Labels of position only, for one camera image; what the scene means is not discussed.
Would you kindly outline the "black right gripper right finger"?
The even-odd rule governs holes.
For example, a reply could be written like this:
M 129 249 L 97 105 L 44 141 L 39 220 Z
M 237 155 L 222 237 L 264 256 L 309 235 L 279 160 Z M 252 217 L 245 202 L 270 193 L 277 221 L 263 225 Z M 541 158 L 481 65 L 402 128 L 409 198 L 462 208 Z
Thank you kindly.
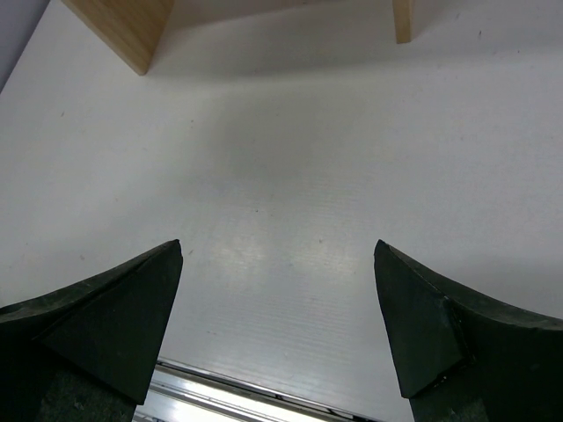
M 560 421 L 562 322 L 436 273 L 383 240 L 377 296 L 417 421 Z

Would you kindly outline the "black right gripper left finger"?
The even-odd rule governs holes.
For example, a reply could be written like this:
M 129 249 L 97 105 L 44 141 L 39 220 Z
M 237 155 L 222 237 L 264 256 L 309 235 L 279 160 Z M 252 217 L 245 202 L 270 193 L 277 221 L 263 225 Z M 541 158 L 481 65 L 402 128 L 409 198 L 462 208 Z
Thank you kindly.
M 171 240 L 1 309 L 3 421 L 130 421 L 146 399 L 183 257 Z

